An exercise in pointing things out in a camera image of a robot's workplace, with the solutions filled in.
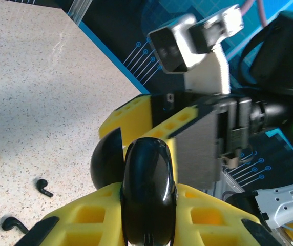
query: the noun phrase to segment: black earbud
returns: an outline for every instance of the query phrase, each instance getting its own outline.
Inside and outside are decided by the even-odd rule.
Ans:
[[[39,192],[41,192],[42,194],[48,197],[52,197],[53,194],[51,192],[44,190],[46,186],[48,186],[48,182],[45,179],[39,179],[36,183],[36,187]]]
[[[24,233],[24,234],[28,233],[27,227],[25,227],[25,225],[20,220],[18,220],[17,218],[14,218],[14,217],[6,218],[3,221],[1,227],[4,231],[9,231],[9,230],[13,229],[14,227],[18,227],[22,233]]]

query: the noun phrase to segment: speckled floor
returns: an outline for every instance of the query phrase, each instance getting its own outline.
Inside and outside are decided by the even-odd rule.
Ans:
[[[64,12],[0,0],[0,220],[31,228],[93,192],[98,127],[137,94]],[[52,198],[35,189],[40,177]],[[21,237],[0,229],[2,246]]]

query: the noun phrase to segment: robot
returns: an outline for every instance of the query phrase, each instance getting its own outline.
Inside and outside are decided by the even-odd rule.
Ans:
[[[151,32],[164,71],[183,73],[185,91],[139,95],[111,113],[91,160],[98,190],[47,215],[16,245],[280,245],[270,231],[293,221],[293,187],[227,202],[199,191],[242,163],[254,134],[280,128],[293,145],[293,13],[281,12],[245,47],[241,60],[263,42],[250,69],[257,83],[240,69],[244,87],[231,91],[220,42],[242,28],[234,5]]]

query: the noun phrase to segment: pink cable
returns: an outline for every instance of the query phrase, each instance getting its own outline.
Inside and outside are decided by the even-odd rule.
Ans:
[[[252,7],[252,5],[254,4],[255,0],[246,0],[241,8],[240,8],[240,11],[241,11],[241,14],[242,16],[244,16],[248,11],[249,9]]]
[[[258,6],[258,14],[259,14],[261,25],[263,27],[266,27],[267,26],[267,18],[266,18],[266,13],[265,13],[264,1],[257,0],[257,6]]]
[[[249,9],[253,6],[255,0],[246,0],[241,8],[241,15],[244,16]],[[265,14],[265,7],[264,7],[264,1],[263,0],[257,0],[257,6],[258,6],[258,14],[259,14],[259,18],[260,18],[260,22],[261,25],[263,27],[267,26],[267,18],[266,18],[266,14]]]

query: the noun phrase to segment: rectangular hole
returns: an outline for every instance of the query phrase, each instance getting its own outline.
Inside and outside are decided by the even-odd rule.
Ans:
[[[103,223],[106,210],[102,207],[84,206],[79,209],[73,223]]]
[[[191,210],[191,218],[193,224],[225,225],[223,214],[217,209],[194,208]]]
[[[189,118],[189,114],[185,113],[177,117],[179,121],[186,121]]]
[[[222,122],[229,122],[228,112],[218,114],[217,127],[218,127],[218,138],[223,139],[223,146],[227,146],[228,128],[222,126]]]
[[[118,115],[120,115],[120,114],[121,114],[121,111],[120,111],[120,110],[114,112],[114,115],[115,115],[115,116],[118,116]]]
[[[158,130],[158,131],[152,133],[151,137],[161,138],[161,137],[163,137],[163,132]]]
[[[101,196],[111,196],[112,195],[112,192],[111,191],[107,191],[107,192],[104,192],[103,194],[101,194]]]
[[[102,232],[74,233],[68,232],[61,246],[99,246]]]
[[[169,122],[168,124],[165,125],[165,128],[168,130],[173,129],[174,127],[176,127],[176,125],[172,122]]]
[[[200,233],[204,246],[237,246],[238,235],[222,235],[214,233]]]
[[[133,101],[133,104],[138,104],[141,101],[141,99],[137,99]]]
[[[197,195],[195,195],[195,194],[193,194],[191,192],[188,192],[188,191],[185,193],[185,197],[187,197],[187,198],[198,198]]]

